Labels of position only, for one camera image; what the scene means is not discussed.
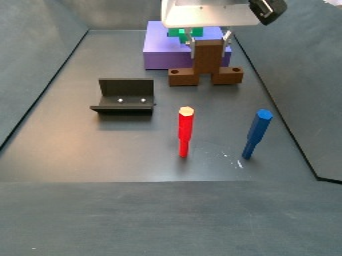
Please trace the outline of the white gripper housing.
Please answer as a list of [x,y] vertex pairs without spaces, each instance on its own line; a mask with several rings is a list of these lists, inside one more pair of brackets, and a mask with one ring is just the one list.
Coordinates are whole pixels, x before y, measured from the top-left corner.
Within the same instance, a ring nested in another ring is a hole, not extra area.
[[[167,28],[187,28],[191,59],[195,57],[194,27],[249,26],[259,23],[249,0],[162,0],[162,23]],[[222,37],[223,50],[231,44],[232,31]]]

